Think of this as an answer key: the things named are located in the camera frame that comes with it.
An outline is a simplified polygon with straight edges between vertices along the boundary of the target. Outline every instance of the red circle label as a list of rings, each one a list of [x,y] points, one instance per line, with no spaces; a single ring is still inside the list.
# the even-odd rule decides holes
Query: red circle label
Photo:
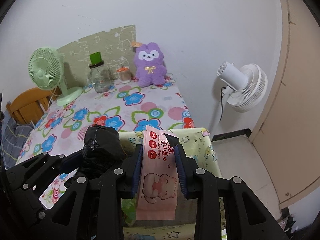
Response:
[[[150,132],[150,137],[151,137],[152,139],[156,139],[156,138],[157,138],[157,135],[156,135],[155,132]]]
[[[157,157],[157,154],[154,150],[150,150],[150,151],[148,151],[148,157],[150,159],[155,159]]]
[[[149,146],[150,146],[151,148],[155,149],[155,148],[157,147],[157,144],[156,144],[156,142],[155,142],[154,140],[150,140],[150,141],[149,141]]]

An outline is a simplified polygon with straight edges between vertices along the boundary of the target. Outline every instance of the green lid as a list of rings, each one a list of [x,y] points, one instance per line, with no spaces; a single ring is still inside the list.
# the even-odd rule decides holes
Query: green lid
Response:
[[[101,59],[101,52],[98,51],[90,55],[90,60],[92,65],[96,65],[102,61]]]

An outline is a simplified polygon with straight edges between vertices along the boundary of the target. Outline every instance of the beige door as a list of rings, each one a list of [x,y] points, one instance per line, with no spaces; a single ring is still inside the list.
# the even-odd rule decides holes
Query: beige door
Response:
[[[287,3],[290,28],[284,76],[253,140],[281,208],[320,185],[320,27],[302,0]]]

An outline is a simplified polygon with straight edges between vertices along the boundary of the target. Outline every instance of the cartoon cat illustration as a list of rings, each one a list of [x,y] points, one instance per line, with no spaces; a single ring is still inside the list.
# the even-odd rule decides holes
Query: cartoon cat illustration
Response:
[[[146,201],[153,204],[156,202],[156,197],[167,199],[175,197],[177,180],[167,174],[149,173],[144,177],[143,195]]]

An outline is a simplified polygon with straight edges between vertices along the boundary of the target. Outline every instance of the black plastic bag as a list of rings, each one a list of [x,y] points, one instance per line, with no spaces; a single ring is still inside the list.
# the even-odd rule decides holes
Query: black plastic bag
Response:
[[[118,132],[114,128],[101,125],[88,128],[82,155],[83,161],[76,174],[64,183],[66,188],[81,176],[96,179],[114,164],[128,157],[120,145]]]

